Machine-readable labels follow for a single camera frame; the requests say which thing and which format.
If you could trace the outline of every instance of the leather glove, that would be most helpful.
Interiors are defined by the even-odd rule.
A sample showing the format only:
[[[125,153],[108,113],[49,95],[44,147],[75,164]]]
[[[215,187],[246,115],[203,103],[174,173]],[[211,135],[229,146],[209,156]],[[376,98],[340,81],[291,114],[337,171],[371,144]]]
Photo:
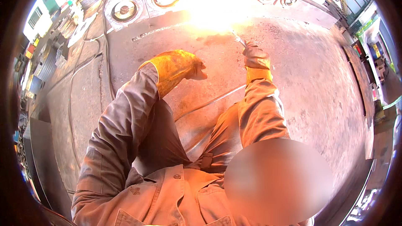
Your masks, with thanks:
[[[138,70],[147,63],[152,63],[158,71],[156,86],[160,99],[184,78],[195,80],[207,78],[207,74],[201,71],[206,68],[201,59],[182,49],[160,53],[144,62]]]
[[[243,51],[244,66],[247,70],[246,85],[254,79],[265,78],[272,82],[272,74],[270,70],[271,60],[269,54],[264,52],[257,45],[249,42]]]

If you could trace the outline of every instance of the welding cable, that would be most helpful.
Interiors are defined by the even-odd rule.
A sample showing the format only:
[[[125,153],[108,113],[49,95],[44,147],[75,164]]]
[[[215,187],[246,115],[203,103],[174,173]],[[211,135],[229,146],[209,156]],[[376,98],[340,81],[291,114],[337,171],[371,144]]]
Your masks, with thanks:
[[[100,42],[98,40],[96,40],[96,42],[98,43],[98,52],[93,56],[93,58],[91,60],[89,60],[87,63],[83,64],[82,66],[80,66],[77,70],[74,70],[73,75],[71,76],[70,79],[70,88],[68,90],[68,125],[69,125],[69,129],[70,129],[70,135],[71,135],[71,143],[72,143],[72,149],[73,149],[73,155],[75,158],[75,161],[79,167],[79,169],[81,169],[81,163],[80,160],[78,159],[77,156],[77,151],[76,151],[76,145],[75,145],[75,138],[74,138],[74,133],[73,133],[73,127],[72,127],[72,119],[71,119],[71,90],[72,90],[72,86],[73,86],[73,79],[74,76],[84,67],[86,67],[87,65],[89,65],[95,58],[97,58],[99,56],[99,52],[100,52]]]
[[[73,71],[72,71],[73,74],[72,74],[71,79],[70,79],[70,88],[69,88],[69,91],[68,91],[68,128],[70,129],[71,146],[72,146],[72,151],[73,151],[74,159],[75,159],[75,162],[76,162],[76,164],[77,164],[77,166],[78,166],[78,169],[81,169],[81,163],[80,163],[80,160],[78,159],[78,156],[77,156],[77,150],[76,150],[76,145],[75,145],[75,138],[74,138],[73,127],[72,127],[72,119],[71,119],[71,90],[72,90],[72,86],[73,86],[73,79],[74,79],[74,76],[75,76],[81,69],[83,69],[84,67],[86,67],[87,65],[89,65],[95,58],[97,58],[97,57],[98,57],[98,54],[99,54],[99,52],[100,52],[100,44],[101,44],[101,43],[99,42],[99,40],[96,40],[96,42],[98,43],[98,51],[93,55],[93,58],[92,58],[92,59],[90,59],[87,63],[81,65],[81,66],[76,70],[78,61],[80,60],[82,51],[83,51],[83,49],[84,49],[84,44],[85,44],[85,42],[89,42],[89,41],[90,41],[90,40],[87,39],[87,35],[88,35],[88,31],[89,31],[90,27],[92,26],[92,23],[94,23],[94,22],[95,22],[95,20],[93,20],[93,21],[91,22],[91,24],[89,25],[88,29],[87,29],[87,30],[85,31],[85,33],[84,33],[84,37],[83,37],[84,43],[83,43],[82,46],[81,46],[80,54],[78,55],[77,61],[76,61],[75,64],[74,64],[74,68],[73,68]]]
[[[106,4],[106,0],[103,1],[103,7],[102,7],[102,21],[103,21],[103,37],[104,37],[104,42],[106,44],[105,50],[104,50],[104,57],[105,57],[105,61],[106,61],[106,73],[107,73],[107,78],[109,81],[109,94],[110,94],[110,98],[112,99],[112,101],[115,100],[115,91],[113,89],[113,84],[112,84],[112,79],[111,79],[111,74],[110,74],[110,61],[109,61],[109,41],[107,39],[107,32],[106,32],[106,21],[105,21],[105,13],[104,13],[104,6]]]
[[[217,102],[218,100],[223,99],[224,97],[227,97],[227,96],[231,95],[232,93],[234,93],[234,92],[236,92],[236,91],[238,91],[238,90],[244,88],[245,86],[246,86],[246,84],[242,84],[242,85],[240,85],[240,86],[237,86],[236,88],[233,88],[232,90],[230,90],[230,91],[228,91],[228,92],[222,94],[221,96],[218,96],[217,98],[214,98],[214,99],[210,100],[209,102],[207,102],[207,103],[205,103],[205,104],[202,104],[202,105],[199,105],[198,107],[193,108],[192,110],[190,110],[190,111],[188,111],[188,112],[186,112],[186,113],[180,115],[178,118],[174,119],[174,122],[177,122],[180,118],[186,116],[186,115],[189,114],[189,113],[192,113],[192,112],[197,111],[197,110],[199,110],[199,109],[201,109],[201,108],[204,108],[204,107],[206,107],[206,106],[209,106],[210,104],[215,103],[215,102]]]

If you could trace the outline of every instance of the shirt pocket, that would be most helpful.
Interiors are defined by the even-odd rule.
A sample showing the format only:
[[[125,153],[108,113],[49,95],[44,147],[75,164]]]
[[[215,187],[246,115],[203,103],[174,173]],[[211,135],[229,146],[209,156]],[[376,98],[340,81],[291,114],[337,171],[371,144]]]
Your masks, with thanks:
[[[232,218],[230,215],[227,215],[211,223],[208,223],[205,226],[232,226]]]
[[[144,226],[145,223],[134,218],[123,209],[119,209],[114,226]]]
[[[222,188],[213,185],[202,188],[197,193],[197,200],[201,214],[208,226],[229,225],[227,219],[229,215],[230,223],[232,222],[228,199]]]

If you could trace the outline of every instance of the sleeve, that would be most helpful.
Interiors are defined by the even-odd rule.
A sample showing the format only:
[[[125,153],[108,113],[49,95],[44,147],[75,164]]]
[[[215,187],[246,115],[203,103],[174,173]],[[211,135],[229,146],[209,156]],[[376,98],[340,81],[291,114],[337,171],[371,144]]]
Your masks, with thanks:
[[[157,81],[158,73],[149,63],[118,90],[100,116],[74,194],[73,221],[84,206],[92,204],[83,209],[89,213],[124,189],[148,116],[159,99]]]
[[[238,113],[244,147],[265,139],[290,139],[279,90],[272,82],[263,78],[249,83]]]

